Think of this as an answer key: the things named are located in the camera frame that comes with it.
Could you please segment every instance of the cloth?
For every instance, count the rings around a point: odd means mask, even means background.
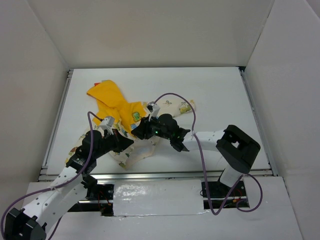
[[[122,95],[118,86],[111,80],[103,81],[87,91],[87,94],[96,99],[98,106],[99,118],[104,119],[107,116],[114,118],[112,128],[117,129],[119,133],[131,140],[134,143],[123,152],[110,151],[109,154],[118,162],[124,169],[130,168],[134,163],[151,156],[158,144],[160,138],[153,136],[150,139],[140,140],[131,134],[131,131],[140,124],[140,120],[150,114],[147,108],[147,102],[127,102]],[[194,109],[196,109],[193,99],[189,101]],[[160,99],[157,104],[160,107],[158,116],[161,114],[171,114],[172,117],[177,117],[181,114],[190,113],[191,107],[184,101],[178,98]],[[100,121],[96,118],[93,119],[93,128],[104,134],[99,127]],[[90,130],[87,128],[83,135],[79,138],[75,147],[69,152],[66,162],[75,153],[77,147],[82,144],[85,134]]]

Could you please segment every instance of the black bracket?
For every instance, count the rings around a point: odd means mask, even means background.
[[[261,149],[259,143],[235,125],[229,125],[224,130],[216,148],[233,169],[243,174],[250,172]]]
[[[24,208],[13,208],[6,215],[4,239],[6,240],[46,240],[46,223],[40,226],[37,217],[24,214]]]

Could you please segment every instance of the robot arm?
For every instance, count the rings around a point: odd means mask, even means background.
[[[170,141],[171,146],[181,151],[199,149],[198,143],[190,130],[178,126],[170,114],[162,114],[156,118],[159,111],[157,105],[151,107],[151,114],[143,117],[137,128],[131,131],[139,139],[149,139],[158,136]],[[45,240],[47,232],[74,204],[84,199],[87,192],[97,185],[97,180],[90,172],[97,165],[97,158],[109,151],[122,152],[134,141],[123,137],[116,129],[112,129],[113,119],[105,118],[101,127],[104,136],[93,131],[93,152],[86,169],[75,180],[64,187],[63,184],[79,173],[84,167],[90,149],[91,135],[88,132],[82,140],[82,145],[66,163],[61,174],[51,184],[51,191],[40,194],[23,209],[13,208],[6,216],[6,240]],[[233,125],[225,130],[213,132],[197,132],[204,150],[220,152],[229,163],[220,177],[220,182],[231,187],[237,179],[250,171],[260,150],[260,145],[251,137]]]

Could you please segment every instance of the yellow cloth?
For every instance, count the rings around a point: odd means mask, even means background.
[[[125,132],[130,135],[133,126],[147,115],[142,102],[127,102],[118,86],[111,80],[103,81],[90,88],[87,94],[96,99],[99,118],[114,117],[114,125],[119,128],[121,124]],[[100,124],[96,118],[93,121],[97,125]]]

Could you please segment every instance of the white wall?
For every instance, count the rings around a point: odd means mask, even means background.
[[[305,240],[320,239],[320,19],[276,0],[245,70],[263,132]]]
[[[39,174],[67,69],[23,0],[0,0],[0,214]]]
[[[320,0],[306,0],[313,11],[320,17]]]
[[[245,66],[274,0],[28,0],[72,68]]]

